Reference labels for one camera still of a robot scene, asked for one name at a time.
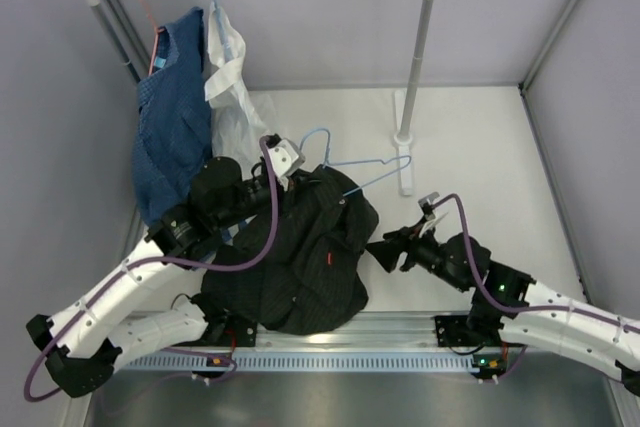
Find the blue wire hanger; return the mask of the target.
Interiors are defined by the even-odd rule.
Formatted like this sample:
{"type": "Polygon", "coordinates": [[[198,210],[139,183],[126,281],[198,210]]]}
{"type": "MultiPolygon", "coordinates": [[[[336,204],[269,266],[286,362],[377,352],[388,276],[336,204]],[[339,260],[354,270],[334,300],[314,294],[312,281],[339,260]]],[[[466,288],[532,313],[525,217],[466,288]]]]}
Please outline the blue wire hanger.
{"type": "Polygon", "coordinates": [[[331,142],[332,142],[332,134],[331,131],[326,127],[319,127],[308,131],[303,135],[299,142],[299,148],[301,151],[304,150],[305,144],[307,141],[316,134],[323,133],[326,136],[326,141],[324,145],[323,157],[321,165],[323,167],[331,167],[334,170],[337,170],[339,167],[354,167],[354,166],[370,166],[370,165],[380,165],[380,166],[391,166],[393,167],[387,171],[386,173],[377,176],[375,178],[371,178],[367,182],[357,184],[355,187],[350,188],[349,190],[343,193],[344,197],[349,197],[354,195],[357,192],[363,191],[365,188],[375,185],[386,178],[390,178],[391,176],[396,175],[399,181],[399,193],[401,196],[411,196],[414,194],[415,187],[415,179],[413,172],[413,156],[411,154],[411,148],[406,145],[396,146],[396,155],[394,157],[390,157],[387,159],[383,158],[365,158],[358,160],[350,160],[350,161],[332,161],[331,160],[331,142]]]}

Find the black pinstriped shirt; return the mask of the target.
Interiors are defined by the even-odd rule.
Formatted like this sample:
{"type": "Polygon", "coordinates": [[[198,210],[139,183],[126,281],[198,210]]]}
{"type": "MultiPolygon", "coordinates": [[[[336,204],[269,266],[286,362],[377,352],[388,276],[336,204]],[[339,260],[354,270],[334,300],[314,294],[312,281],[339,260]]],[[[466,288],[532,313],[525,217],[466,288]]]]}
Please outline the black pinstriped shirt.
{"type": "Polygon", "coordinates": [[[378,223],[348,176],[317,167],[285,193],[267,256],[243,271],[207,272],[201,292],[217,308],[269,330],[334,330],[368,303],[358,263],[378,223]]]}

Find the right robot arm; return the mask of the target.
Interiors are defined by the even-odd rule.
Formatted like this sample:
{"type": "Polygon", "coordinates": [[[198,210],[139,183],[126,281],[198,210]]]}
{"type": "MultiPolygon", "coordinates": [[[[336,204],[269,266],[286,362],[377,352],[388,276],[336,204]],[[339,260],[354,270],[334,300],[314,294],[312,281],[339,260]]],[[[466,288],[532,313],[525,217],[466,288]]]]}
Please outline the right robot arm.
{"type": "Polygon", "coordinates": [[[492,259],[460,233],[444,243],[432,229],[403,227],[367,246],[387,272],[421,267],[459,292],[471,292],[465,320],[478,344],[531,346],[580,362],[639,392],[639,324],[556,292],[492,259]]]}

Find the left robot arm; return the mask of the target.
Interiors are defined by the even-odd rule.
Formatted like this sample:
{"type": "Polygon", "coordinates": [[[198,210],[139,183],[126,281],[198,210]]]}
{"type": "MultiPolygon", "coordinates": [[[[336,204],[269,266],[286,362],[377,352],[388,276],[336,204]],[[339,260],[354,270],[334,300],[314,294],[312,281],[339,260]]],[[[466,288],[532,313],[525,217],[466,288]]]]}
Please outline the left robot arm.
{"type": "Polygon", "coordinates": [[[60,312],[38,314],[26,325],[57,389],[83,397],[104,385],[136,358],[199,340],[213,346],[223,340],[225,320],[198,304],[126,323],[154,291],[191,269],[241,272],[261,262],[278,230],[279,201],[290,179],[303,165],[301,154],[270,148],[259,162],[261,174],[242,177],[239,163],[214,157],[192,179],[188,197],[168,209],[121,263],[87,294],[60,312]],[[241,220],[271,210],[271,225],[262,250],[239,264],[208,263],[220,252],[223,232],[241,220]]]}

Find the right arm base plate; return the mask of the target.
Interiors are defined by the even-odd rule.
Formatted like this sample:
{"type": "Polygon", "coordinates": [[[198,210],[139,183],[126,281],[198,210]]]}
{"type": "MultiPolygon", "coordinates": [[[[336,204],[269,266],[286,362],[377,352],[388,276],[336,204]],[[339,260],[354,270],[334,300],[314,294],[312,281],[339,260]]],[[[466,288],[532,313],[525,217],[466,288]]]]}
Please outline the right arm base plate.
{"type": "Polygon", "coordinates": [[[497,333],[473,330],[465,315],[434,317],[437,345],[471,361],[478,381],[497,381],[511,367],[509,346],[497,333]]]}

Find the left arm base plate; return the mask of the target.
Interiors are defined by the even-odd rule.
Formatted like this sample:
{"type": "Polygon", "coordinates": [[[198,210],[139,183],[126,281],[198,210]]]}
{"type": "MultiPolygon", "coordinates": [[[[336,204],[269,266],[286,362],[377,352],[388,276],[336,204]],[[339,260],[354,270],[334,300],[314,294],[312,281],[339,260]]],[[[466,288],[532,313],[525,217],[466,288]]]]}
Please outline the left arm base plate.
{"type": "Polygon", "coordinates": [[[209,323],[197,341],[205,347],[254,347],[257,323],[236,315],[225,315],[209,323]]]}

